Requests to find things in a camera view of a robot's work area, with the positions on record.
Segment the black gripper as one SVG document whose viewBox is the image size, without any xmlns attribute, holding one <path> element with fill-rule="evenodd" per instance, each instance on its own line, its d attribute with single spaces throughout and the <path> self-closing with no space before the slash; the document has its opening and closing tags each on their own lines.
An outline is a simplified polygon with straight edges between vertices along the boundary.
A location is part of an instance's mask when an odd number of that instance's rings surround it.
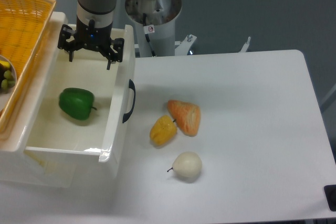
<svg viewBox="0 0 336 224">
<path fill-rule="evenodd" d="M 69 25 L 63 24 L 58 38 L 58 49 L 64 50 L 72 62 L 74 52 L 86 46 L 87 50 L 98 51 L 107 59 L 107 70 L 112 64 L 122 62 L 124 39 L 112 39 L 112 23 L 102 28 L 90 28 L 77 18 L 76 30 Z"/>
</svg>

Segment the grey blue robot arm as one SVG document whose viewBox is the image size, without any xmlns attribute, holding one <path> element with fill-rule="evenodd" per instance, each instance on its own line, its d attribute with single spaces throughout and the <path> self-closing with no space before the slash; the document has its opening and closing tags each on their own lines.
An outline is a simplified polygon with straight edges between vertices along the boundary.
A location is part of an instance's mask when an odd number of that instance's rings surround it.
<svg viewBox="0 0 336 224">
<path fill-rule="evenodd" d="M 58 48 L 73 60 L 74 52 L 80 49 L 99 52 L 110 66 L 123 60 L 123 38 L 111 38 L 113 15 L 117 0 L 77 0 L 75 29 L 62 25 Z"/>
</svg>

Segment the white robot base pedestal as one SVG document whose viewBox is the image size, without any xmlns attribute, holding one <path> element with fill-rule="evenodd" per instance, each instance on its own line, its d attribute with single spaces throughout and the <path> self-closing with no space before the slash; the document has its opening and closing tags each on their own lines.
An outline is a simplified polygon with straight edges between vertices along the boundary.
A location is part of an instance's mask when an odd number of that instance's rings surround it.
<svg viewBox="0 0 336 224">
<path fill-rule="evenodd" d="M 197 37 L 175 40 L 175 22 L 182 0 L 126 0 L 125 11 L 134 23 L 140 57 L 183 56 L 191 52 Z"/>
</svg>

